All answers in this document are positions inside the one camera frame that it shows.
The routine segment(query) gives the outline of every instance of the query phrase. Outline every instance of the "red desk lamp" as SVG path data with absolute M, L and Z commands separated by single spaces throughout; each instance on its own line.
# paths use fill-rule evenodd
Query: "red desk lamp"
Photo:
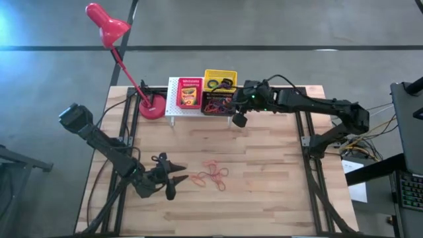
M 116 63 L 122 68 L 125 72 L 128 79 L 131 81 L 132 85 L 135 87 L 137 92 L 142 98 L 142 102 L 139 104 L 139 112 L 146 119 L 158 119 L 165 115 L 166 109 L 166 100 L 160 95 L 152 95 L 153 100 L 150 103 L 150 100 L 143 94 L 138 84 L 132 79 L 132 76 L 128 73 L 122 59 L 116 48 L 113 46 L 113 43 L 117 41 L 121 36 L 127 32 L 131 26 L 118 19 L 111 18 L 107 12 L 98 4 L 90 3 L 85 12 L 88 17 L 100 28 L 100 37 L 101 41 L 105 48 L 112 50 L 112 54 L 116 60 Z

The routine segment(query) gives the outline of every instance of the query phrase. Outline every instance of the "white paper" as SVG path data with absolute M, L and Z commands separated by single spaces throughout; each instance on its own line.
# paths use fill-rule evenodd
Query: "white paper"
M 342 160 L 342 167 L 344 168 L 344 173 L 349 173 L 355 171 L 356 169 L 362 168 L 364 165 L 361 163 L 355 163 L 351 161 Z M 365 182 L 361 184 L 356 184 L 349 186 L 351 199 L 359 202 L 367 202 L 367 193 L 365 191 Z

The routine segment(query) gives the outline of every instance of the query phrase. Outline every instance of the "lamp base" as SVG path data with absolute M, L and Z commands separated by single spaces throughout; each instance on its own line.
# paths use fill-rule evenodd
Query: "lamp base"
M 147 108 L 142 102 L 139 104 L 139 112 L 148 120 L 159 119 L 165 115 L 166 99 L 160 95 L 154 95 L 153 104 Z

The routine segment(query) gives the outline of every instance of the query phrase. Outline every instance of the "white pegboard shelf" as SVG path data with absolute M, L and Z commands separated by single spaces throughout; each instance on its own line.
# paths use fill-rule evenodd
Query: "white pegboard shelf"
M 174 118 L 179 116 L 184 117 L 203 117 L 206 116 L 201 113 L 201 109 L 181 109 L 176 105 L 176 97 L 178 95 L 178 80 L 179 77 L 169 77 L 169 84 L 167 85 L 167 99 L 165 117 L 171 126 L 174 126 Z M 231 126 L 231 117 L 228 117 L 228 126 Z

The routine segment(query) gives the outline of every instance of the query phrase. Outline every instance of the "black metal leg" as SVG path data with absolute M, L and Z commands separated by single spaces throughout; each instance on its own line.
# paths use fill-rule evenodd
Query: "black metal leg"
M 42 169 L 44 172 L 50 172 L 53 167 L 53 163 L 45 163 L 37 159 L 29 158 L 25 155 L 9 151 L 5 147 L 0 146 L 0 158 L 12 161 L 15 163 L 25 163 L 31 167 L 37 167 Z
M 396 170 L 405 171 L 404 154 L 398 154 L 380 162 L 345 174 L 348 186 L 387 176 Z

